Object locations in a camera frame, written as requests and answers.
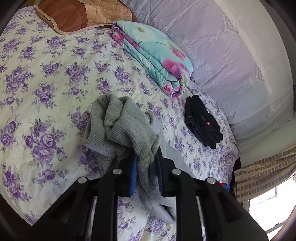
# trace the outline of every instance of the gray sweater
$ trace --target gray sweater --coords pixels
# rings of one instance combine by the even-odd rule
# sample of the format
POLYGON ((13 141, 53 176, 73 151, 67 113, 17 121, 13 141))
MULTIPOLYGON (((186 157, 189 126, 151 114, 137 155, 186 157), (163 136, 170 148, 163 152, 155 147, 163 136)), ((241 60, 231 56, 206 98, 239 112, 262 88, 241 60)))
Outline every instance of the gray sweater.
POLYGON ((132 198, 142 203, 150 215, 168 223, 176 222, 175 198, 163 198, 159 191, 154 161, 159 146, 163 157, 193 174, 179 152, 165 142, 162 123, 152 113, 143 113, 130 97, 104 94, 91 106, 84 145, 100 154, 102 174, 116 168, 133 148, 137 155, 137 181, 132 198))

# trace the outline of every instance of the black glove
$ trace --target black glove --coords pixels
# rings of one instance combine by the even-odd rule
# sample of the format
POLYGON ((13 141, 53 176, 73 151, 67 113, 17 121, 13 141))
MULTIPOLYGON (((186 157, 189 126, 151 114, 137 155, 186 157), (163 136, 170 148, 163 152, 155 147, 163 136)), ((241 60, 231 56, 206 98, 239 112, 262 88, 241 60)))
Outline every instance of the black glove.
POLYGON ((214 150, 216 149, 216 143, 223 140, 220 126, 207 111, 198 95, 186 99, 185 124, 205 147, 209 146, 214 150))

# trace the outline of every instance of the checkered curtain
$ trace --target checkered curtain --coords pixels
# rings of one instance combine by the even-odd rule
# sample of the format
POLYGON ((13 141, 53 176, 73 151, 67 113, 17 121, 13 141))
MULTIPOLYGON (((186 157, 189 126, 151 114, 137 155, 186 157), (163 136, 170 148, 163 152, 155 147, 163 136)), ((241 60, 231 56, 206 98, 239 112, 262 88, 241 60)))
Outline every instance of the checkered curtain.
POLYGON ((281 184, 296 172, 296 145, 234 172, 237 201, 255 198, 281 184))

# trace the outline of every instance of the black folded garment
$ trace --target black folded garment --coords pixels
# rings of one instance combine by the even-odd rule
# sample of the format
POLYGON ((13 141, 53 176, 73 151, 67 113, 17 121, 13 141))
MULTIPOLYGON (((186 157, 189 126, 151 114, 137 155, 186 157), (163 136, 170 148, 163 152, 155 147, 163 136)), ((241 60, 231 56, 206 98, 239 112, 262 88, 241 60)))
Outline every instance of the black folded garment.
POLYGON ((207 111, 198 95, 186 99, 185 124, 205 147, 209 146, 214 150, 216 149, 216 143, 223 140, 220 126, 207 111))

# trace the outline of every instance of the curtain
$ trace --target curtain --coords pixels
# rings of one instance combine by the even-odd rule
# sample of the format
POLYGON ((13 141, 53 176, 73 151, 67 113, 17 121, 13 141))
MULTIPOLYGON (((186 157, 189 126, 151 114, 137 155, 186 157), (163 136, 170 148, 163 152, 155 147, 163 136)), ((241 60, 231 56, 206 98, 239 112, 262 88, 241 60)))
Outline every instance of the curtain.
POLYGON ((234 192, 242 203, 281 184, 296 172, 296 145, 234 172, 234 192))

